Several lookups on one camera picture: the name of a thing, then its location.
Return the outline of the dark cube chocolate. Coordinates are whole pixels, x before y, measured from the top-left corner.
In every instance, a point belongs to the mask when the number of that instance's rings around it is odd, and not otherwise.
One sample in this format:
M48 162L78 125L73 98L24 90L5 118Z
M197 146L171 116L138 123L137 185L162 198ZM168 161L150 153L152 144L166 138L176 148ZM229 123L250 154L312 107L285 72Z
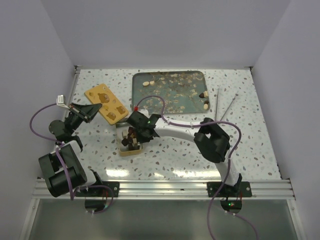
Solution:
M130 126L130 127L128 128L128 134L131 135L133 132L134 132L134 128Z

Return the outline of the silver metal tongs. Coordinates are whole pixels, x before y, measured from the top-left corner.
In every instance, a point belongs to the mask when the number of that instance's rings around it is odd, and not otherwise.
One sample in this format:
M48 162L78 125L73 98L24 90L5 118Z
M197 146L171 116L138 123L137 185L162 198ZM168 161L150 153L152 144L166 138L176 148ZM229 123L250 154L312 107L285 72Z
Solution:
M216 91L214 105L214 120L222 121L227 117L231 108L237 101L239 96L238 90L228 91L225 87L219 86Z

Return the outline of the silver metal tin lid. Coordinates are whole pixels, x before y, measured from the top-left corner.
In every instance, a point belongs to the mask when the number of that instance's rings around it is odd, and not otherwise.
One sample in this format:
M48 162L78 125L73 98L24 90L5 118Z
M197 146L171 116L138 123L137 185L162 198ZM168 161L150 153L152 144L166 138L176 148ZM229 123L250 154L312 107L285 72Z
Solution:
M104 83L85 91L84 95L92 104L102 104L99 113L110 125L116 124L129 114L122 102Z

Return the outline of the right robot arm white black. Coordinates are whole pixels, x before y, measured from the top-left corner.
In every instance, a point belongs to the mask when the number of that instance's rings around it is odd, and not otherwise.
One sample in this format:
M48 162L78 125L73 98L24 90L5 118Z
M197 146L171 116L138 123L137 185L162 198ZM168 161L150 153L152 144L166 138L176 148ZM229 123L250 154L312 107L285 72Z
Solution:
M241 190L242 175L235 168L232 155L238 147L242 133L239 127L227 121L172 121L160 114L147 117L134 111L126 122L135 129L137 141L148 143L154 138L172 137L194 143L200 154L207 161L215 164L223 183L223 192L235 196ZM229 125L238 131L238 140L231 147L230 136L219 126Z

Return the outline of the gold metal tin box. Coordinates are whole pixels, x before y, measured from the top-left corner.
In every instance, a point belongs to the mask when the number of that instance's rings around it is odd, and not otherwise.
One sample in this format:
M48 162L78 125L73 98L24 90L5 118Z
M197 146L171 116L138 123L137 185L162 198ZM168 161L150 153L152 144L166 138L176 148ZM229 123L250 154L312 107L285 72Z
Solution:
M137 140L137 136L136 136L136 131L135 128L133 127L133 133L132 134L128 134L128 128L132 127L130 124L128 124L127 122L118 122L115 124L115 130L116 130L116 142L117 142L117 148L119 151L119 155L121 157L129 157L132 155L138 155L142 152L143 150L143 144L139 143L137 144L137 146L133 146L133 139L136 138ZM122 136L122 132L125 131L126 136L123 137ZM123 146L121 141L122 139L128 139L129 144L127 146Z

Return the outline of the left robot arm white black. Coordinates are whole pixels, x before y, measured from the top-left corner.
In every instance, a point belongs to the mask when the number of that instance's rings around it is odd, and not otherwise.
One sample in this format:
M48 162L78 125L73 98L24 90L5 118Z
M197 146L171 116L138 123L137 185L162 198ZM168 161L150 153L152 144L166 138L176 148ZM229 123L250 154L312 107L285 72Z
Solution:
M80 138L74 134L83 123L90 123L102 108L101 103L81 105L71 103L64 120L53 120L48 127L54 135L55 149L38 159L46 186L53 197L70 194L83 186L88 177L82 167L79 154L83 151Z

